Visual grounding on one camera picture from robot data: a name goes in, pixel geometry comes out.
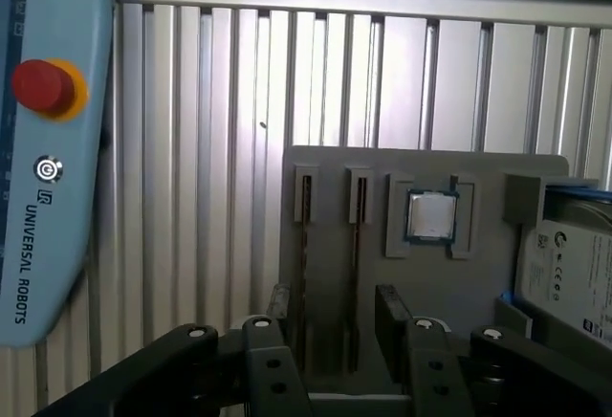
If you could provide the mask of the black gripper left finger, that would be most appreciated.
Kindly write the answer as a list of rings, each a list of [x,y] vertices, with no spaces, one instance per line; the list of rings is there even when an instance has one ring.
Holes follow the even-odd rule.
[[[42,416],[308,416],[311,403],[285,340],[291,288],[273,288],[268,311],[221,335],[184,324],[66,396]]]

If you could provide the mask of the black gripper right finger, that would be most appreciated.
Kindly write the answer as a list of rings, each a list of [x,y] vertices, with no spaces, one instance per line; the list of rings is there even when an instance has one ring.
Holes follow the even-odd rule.
[[[443,325],[413,317],[391,285],[375,289],[375,334],[412,416],[608,416],[611,383],[497,326],[460,352]]]

